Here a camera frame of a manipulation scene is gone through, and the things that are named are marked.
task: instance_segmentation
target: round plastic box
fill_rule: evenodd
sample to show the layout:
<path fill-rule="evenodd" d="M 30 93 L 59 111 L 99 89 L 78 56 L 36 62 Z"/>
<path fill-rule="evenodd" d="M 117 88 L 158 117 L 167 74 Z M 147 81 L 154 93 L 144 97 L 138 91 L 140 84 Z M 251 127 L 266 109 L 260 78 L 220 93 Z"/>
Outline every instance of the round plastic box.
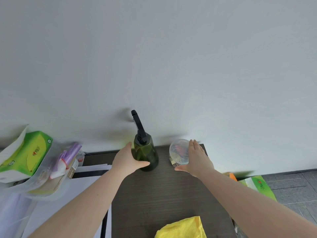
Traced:
<path fill-rule="evenodd" d="M 180 165 L 188 164 L 188 145 L 186 139 L 177 139 L 170 146 L 170 157 Z"/>

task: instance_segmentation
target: right hand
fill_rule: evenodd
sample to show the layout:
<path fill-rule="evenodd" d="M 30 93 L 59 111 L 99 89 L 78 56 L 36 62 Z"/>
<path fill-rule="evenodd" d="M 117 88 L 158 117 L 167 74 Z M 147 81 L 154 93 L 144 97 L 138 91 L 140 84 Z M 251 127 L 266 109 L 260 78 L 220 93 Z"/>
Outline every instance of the right hand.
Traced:
<path fill-rule="evenodd" d="M 188 156 L 188 164 L 177 166 L 175 170 L 186 171 L 192 176 L 199 178 L 201 173 L 210 169 L 215 169 L 212 161 L 205 154 L 205 151 L 196 140 L 189 141 Z"/>

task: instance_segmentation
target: tissue box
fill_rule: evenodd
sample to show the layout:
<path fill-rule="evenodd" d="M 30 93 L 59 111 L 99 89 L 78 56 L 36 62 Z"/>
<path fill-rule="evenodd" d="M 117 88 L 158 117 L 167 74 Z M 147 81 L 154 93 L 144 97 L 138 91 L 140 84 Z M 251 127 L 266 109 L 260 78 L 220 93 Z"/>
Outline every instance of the tissue box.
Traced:
<path fill-rule="evenodd" d="M 30 178 L 50 149 L 53 139 L 41 131 L 25 134 L 18 149 L 0 165 L 0 182 Z"/>

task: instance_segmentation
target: yellow microfiber towel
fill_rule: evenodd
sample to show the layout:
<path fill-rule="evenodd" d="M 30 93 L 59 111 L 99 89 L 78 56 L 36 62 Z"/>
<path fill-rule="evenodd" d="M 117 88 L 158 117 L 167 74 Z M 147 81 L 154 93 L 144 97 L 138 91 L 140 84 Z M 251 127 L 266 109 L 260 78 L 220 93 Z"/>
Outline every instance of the yellow microfiber towel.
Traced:
<path fill-rule="evenodd" d="M 200 216 L 186 218 L 164 226 L 156 232 L 155 238 L 207 238 Z"/>

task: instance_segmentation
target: white wall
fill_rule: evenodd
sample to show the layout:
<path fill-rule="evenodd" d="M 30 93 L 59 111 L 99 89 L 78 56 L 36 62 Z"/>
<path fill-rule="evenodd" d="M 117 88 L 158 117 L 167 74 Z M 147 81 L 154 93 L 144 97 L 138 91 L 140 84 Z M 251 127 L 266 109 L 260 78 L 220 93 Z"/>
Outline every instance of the white wall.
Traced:
<path fill-rule="evenodd" d="M 0 136 L 196 138 L 220 171 L 317 168 L 317 0 L 1 0 Z"/>

